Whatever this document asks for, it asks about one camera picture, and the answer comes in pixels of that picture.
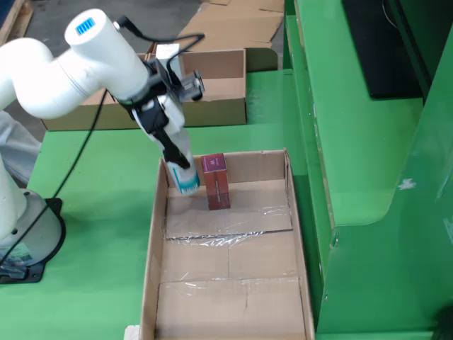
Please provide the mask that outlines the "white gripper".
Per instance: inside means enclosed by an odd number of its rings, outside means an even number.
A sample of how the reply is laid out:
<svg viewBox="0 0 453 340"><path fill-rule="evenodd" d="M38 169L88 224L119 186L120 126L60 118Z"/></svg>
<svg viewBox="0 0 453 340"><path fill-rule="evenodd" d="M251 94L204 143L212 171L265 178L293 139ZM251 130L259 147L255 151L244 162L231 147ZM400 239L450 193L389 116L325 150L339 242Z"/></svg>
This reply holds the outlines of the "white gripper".
<svg viewBox="0 0 453 340"><path fill-rule="evenodd" d="M122 101L122 107L151 140L158 140L163 145L166 162L182 169L190 168L189 161L172 141L185 139L182 104L173 94Z"/></svg>

